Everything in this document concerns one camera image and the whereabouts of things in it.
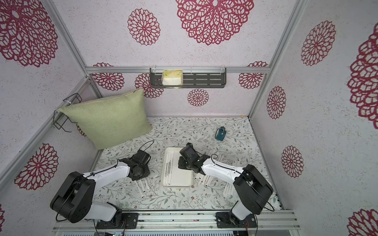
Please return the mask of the white storage tray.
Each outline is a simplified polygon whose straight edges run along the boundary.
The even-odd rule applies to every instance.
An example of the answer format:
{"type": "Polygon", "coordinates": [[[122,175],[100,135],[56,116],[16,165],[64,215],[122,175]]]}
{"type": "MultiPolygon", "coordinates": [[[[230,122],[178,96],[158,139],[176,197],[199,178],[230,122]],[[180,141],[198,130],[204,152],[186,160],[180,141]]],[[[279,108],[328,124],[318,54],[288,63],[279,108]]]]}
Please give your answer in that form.
{"type": "Polygon", "coordinates": [[[161,172],[161,184],[163,187],[170,188],[189,188],[193,183],[193,173],[191,170],[182,170],[178,168],[178,162],[180,158],[180,150],[182,147],[168,147],[165,149],[163,166],[161,172]],[[164,184],[164,175],[165,175],[165,165],[166,165],[166,155],[168,152],[174,151],[174,167],[173,167],[173,176],[171,185],[165,186],[164,184]]]}

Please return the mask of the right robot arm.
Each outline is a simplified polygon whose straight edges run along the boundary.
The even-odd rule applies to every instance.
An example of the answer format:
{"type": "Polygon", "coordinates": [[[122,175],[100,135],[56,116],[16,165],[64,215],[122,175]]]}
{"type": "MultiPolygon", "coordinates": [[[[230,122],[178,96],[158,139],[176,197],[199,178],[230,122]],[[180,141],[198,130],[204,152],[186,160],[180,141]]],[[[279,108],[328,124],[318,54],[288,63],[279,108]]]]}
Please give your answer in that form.
{"type": "Polygon", "coordinates": [[[273,187],[253,165],[248,164],[242,168],[221,163],[212,156],[197,152],[192,143],[187,143],[180,150],[180,155],[180,169],[215,177],[233,185],[239,196],[239,201],[229,212],[229,221],[234,225],[245,221],[248,216],[261,214],[274,192],[273,187]]]}

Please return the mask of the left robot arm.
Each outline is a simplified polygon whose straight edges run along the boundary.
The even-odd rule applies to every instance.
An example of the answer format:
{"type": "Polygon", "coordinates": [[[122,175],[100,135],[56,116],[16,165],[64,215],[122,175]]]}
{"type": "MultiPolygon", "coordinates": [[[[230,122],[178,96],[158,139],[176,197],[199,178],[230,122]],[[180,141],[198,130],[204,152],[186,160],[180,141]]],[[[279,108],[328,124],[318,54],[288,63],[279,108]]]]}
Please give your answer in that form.
{"type": "Polygon", "coordinates": [[[116,164],[98,171],[72,172],[53,197],[50,208],[71,223],[89,219],[119,227],[122,210],[111,203],[95,202],[94,194],[119,179],[138,181],[149,176],[150,160],[151,156],[139,149],[132,157],[118,159],[116,164]]]}

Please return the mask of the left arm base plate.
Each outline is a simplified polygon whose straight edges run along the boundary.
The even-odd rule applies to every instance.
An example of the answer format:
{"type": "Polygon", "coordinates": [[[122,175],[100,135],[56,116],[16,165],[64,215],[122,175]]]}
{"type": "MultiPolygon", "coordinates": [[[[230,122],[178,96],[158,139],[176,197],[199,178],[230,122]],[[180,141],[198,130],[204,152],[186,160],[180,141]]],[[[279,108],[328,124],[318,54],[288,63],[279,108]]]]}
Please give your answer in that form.
{"type": "Polygon", "coordinates": [[[136,229],[138,213],[118,213],[110,221],[98,221],[97,229],[136,229]]]}

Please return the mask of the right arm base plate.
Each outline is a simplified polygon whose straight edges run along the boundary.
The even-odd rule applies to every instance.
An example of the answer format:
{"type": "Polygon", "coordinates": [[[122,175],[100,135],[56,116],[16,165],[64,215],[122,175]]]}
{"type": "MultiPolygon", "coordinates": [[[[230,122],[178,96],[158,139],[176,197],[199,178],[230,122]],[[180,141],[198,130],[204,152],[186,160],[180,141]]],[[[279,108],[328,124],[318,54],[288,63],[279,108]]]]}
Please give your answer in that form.
{"type": "Polygon", "coordinates": [[[216,223],[218,228],[256,228],[258,226],[253,213],[249,214],[244,220],[240,220],[230,211],[216,212],[216,223]]]}

